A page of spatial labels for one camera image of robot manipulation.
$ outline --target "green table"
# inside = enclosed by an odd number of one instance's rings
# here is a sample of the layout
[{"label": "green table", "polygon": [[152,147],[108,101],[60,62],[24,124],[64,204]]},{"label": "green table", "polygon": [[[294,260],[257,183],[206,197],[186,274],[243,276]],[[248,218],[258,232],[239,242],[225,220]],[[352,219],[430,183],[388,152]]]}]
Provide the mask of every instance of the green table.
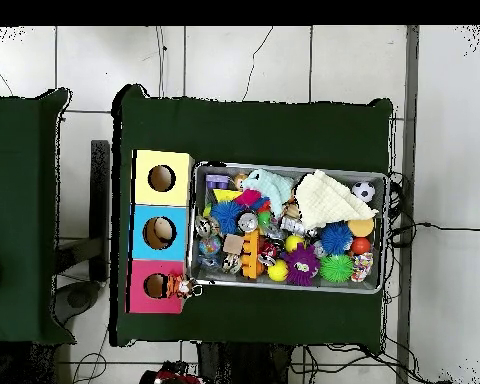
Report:
[{"label": "green table", "polygon": [[51,313],[56,143],[67,90],[0,98],[0,341],[73,342]]},{"label": "green table", "polygon": [[387,99],[367,106],[150,99],[138,85],[114,100],[111,343],[204,340],[362,343],[380,349],[382,291],[375,295],[205,287],[180,315],[124,312],[131,152],[387,173]]}]

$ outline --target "green spiky ball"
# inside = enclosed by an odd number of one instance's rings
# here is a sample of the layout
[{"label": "green spiky ball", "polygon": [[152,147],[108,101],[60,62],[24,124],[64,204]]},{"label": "green spiky ball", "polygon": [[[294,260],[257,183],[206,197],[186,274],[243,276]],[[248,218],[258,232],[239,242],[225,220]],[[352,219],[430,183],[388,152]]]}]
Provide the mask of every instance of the green spiky ball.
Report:
[{"label": "green spiky ball", "polygon": [[324,256],[320,259],[320,275],[332,283],[347,281],[352,275],[352,259],[347,255]]}]

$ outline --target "light blue cloth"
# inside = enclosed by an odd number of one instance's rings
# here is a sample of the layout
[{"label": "light blue cloth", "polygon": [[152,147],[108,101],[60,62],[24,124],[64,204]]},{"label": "light blue cloth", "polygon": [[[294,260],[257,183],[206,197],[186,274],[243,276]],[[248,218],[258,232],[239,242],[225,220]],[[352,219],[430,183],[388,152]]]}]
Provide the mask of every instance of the light blue cloth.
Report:
[{"label": "light blue cloth", "polygon": [[283,203],[292,196],[293,180],[264,169],[256,169],[242,182],[245,189],[257,190],[270,199],[270,210],[279,218],[283,213]]}]

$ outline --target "white towel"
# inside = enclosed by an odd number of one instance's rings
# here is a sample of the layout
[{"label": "white towel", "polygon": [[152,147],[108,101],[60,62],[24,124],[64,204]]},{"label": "white towel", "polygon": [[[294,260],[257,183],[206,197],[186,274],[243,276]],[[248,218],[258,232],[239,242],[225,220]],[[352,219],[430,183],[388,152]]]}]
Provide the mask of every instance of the white towel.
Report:
[{"label": "white towel", "polygon": [[325,227],[331,222],[370,219],[378,212],[320,170],[302,179],[295,198],[306,230]]}]

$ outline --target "magenta box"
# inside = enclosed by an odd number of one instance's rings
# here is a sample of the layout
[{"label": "magenta box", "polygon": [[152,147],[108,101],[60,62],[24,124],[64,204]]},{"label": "magenta box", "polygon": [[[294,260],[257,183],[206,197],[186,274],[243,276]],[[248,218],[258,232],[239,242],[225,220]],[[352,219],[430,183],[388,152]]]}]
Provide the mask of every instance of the magenta box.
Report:
[{"label": "magenta box", "polygon": [[180,314],[183,300],[173,296],[169,299],[153,299],[144,291],[144,281],[151,274],[183,274],[183,261],[155,261],[134,259],[130,280],[130,313]]}]

